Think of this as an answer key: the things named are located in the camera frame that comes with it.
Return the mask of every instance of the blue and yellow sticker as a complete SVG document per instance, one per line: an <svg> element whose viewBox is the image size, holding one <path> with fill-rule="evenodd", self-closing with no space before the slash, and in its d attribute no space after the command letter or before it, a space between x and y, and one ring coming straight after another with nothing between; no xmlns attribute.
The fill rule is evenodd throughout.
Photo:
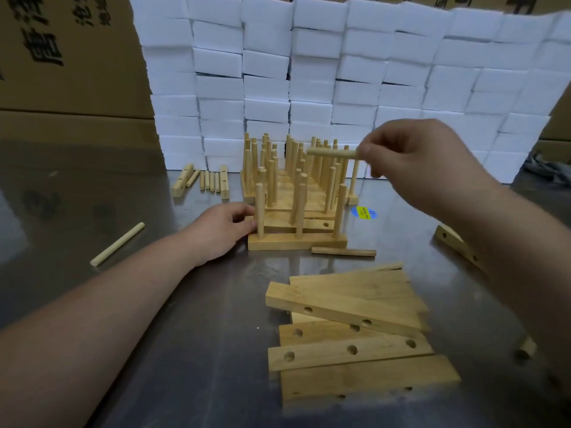
<svg viewBox="0 0 571 428"><path fill-rule="evenodd" d="M351 213L359 219L375 219L377 217L377 212L368 207L355 206L351 209Z"/></svg>

